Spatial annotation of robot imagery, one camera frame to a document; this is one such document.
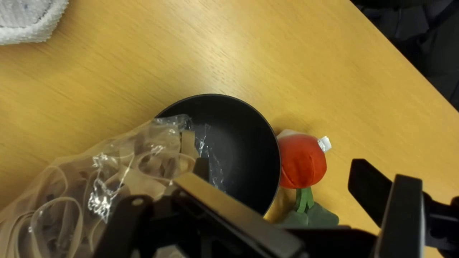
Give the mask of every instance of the white cloth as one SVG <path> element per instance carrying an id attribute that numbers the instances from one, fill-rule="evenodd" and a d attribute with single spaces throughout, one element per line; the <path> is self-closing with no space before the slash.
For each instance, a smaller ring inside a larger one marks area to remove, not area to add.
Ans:
<path id="1" fill-rule="evenodd" d="M 69 0 L 0 0 L 0 45 L 46 42 Z"/>

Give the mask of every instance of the black bowl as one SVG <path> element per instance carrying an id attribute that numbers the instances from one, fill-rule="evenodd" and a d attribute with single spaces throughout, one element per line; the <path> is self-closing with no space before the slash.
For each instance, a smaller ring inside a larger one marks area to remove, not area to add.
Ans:
<path id="1" fill-rule="evenodd" d="M 263 115 L 246 102 L 224 95 L 187 98 L 158 118 L 175 115 L 191 116 L 197 138 L 206 139 L 211 182 L 266 214 L 279 186 L 280 154 L 276 135 Z"/>

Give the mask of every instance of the clear plastic wrap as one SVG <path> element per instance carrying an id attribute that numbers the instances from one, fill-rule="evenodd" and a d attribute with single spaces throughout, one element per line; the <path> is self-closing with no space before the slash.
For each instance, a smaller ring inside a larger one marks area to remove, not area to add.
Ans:
<path id="1" fill-rule="evenodd" d="M 122 197 L 160 199 L 198 152 L 188 116 L 154 119 L 51 164 L 0 212 L 0 257 L 91 257 Z"/>

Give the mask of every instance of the towel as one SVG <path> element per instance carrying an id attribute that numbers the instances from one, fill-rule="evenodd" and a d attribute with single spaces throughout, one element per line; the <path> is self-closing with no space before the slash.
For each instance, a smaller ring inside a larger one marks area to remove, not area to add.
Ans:
<path id="1" fill-rule="evenodd" d="M 0 0 L 0 45 L 46 42 L 69 0 Z"/>

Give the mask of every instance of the wooden table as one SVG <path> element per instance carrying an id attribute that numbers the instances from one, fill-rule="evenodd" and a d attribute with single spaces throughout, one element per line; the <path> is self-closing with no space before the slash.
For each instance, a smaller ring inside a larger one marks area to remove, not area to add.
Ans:
<path id="1" fill-rule="evenodd" d="M 51 42 L 0 47 L 0 207 L 55 158 L 206 92 L 327 135 L 315 192 L 343 224 L 378 229 L 346 189 L 353 158 L 459 192 L 458 112 L 349 2 L 71 0 Z"/>

